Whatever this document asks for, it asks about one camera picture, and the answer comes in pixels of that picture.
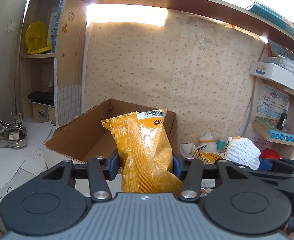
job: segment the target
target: yellow snack bag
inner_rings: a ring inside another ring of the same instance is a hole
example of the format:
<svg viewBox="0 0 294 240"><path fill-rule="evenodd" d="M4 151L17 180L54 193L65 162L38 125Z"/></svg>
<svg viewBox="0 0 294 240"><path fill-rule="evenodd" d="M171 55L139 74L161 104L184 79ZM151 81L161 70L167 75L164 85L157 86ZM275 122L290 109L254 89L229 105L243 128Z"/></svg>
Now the yellow snack bag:
<svg viewBox="0 0 294 240"><path fill-rule="evenodd" d="M182 182L170 170L173 154L163 121L167 109L101 120L116 141L123 167L123 192L179 194Z"/></svg>

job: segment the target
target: green book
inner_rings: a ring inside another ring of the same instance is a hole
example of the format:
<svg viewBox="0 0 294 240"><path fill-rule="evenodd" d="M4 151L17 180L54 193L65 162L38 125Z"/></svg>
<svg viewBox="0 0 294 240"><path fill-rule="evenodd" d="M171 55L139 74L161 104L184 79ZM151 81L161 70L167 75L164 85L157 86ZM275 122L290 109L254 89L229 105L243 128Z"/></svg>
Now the green book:
<svg viewBox="0 0 294 240"><path fill-rule="evenodd" d="M276 128L278 120L256 116L255 121L264 127L269 133L294 138L294 134L286 126L284 126L283 130Z"/></svg>

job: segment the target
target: black bottle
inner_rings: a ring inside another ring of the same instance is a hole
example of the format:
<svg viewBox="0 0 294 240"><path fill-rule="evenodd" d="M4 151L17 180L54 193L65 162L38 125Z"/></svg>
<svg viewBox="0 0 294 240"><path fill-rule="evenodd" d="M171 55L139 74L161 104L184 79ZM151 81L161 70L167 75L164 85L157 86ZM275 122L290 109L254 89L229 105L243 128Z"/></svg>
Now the black bottle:
<svg viewBox="0 0 294 240"><path fill-rule="evenodd" d="M279 130L283 130L283 127L287 119L288 108L289 108L289 101L287 102L286 108L284 108L283 113L281 114L281 117L279 118L278 124L276 126L276 128Z"/></svg>

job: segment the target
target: white box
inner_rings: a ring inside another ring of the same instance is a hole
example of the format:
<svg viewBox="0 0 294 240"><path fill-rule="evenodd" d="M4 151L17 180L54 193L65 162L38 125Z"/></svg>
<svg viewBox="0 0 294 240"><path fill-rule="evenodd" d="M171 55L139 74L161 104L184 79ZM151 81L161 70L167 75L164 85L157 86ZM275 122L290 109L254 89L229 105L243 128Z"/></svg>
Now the white box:
<svg viewBox="0 0 294 240"><path fill-rule="evenodd" d="M294 90L294 74L274 63L253 62L250 74Z"/></svg>

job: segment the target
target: metal screw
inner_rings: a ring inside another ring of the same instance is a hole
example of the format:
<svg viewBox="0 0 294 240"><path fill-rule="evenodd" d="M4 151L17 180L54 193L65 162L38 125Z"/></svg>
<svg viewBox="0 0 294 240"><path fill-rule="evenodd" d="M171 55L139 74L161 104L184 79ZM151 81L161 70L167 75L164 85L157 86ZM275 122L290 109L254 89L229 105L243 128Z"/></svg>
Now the metal screw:
<svg viewBox="0 0 294 240"><path fill-rule="evenodd" d="M109 197L109 193L106 191L96 191L93 196L97 199L106 199L107 197Z"/></svg>
<svg viewBox="0 0 294 240"><path fill-rule="evenodd" d="M184 198L195 198L195 197L197 197L197 193L193 190L184 190L182 192L182 196Z"/></svg>

